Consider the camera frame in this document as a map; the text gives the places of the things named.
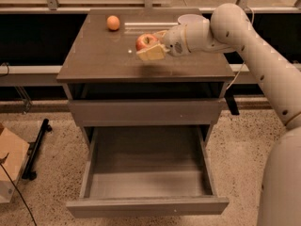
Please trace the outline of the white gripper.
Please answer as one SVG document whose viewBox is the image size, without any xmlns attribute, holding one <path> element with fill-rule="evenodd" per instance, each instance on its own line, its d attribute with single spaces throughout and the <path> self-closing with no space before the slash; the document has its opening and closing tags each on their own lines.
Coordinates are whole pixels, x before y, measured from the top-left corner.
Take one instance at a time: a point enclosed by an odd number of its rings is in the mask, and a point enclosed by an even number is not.
<svg viewBox="0 0 301 226">
<path fill-rule="evenodd" d="M 153 34 L 153 36 L 158 40 L 163 39 L 163 44 L 154 43 L 151 45 L 145 45 L 138 43 L 135 46 L 136 54 L 143 61 L 164 59 L 167 53 L 174 57 L 186 56 L 190 53 L 190 51 L 188 49 L 185 35 L 185 24 L 173 26 L 168 31 L 157 31 Z"/>
</svg>

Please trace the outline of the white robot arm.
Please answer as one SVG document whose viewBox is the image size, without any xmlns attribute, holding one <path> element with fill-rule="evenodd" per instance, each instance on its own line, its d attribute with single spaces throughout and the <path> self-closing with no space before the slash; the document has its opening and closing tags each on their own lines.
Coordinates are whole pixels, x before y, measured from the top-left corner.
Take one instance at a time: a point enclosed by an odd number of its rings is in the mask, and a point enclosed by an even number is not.
<svg viewBox="0 0 301 226">
<path fill-rule="evenodd" d="M 301 226 L 301 72 L 234 4 L 217 7 L 210 19 L 183 15 L 168 30 L 141 35 L 135 47 L 144 61 L 196 51 L 239 54 L 287 129 L 265 164 L 257 226 Z"/>
</svg>

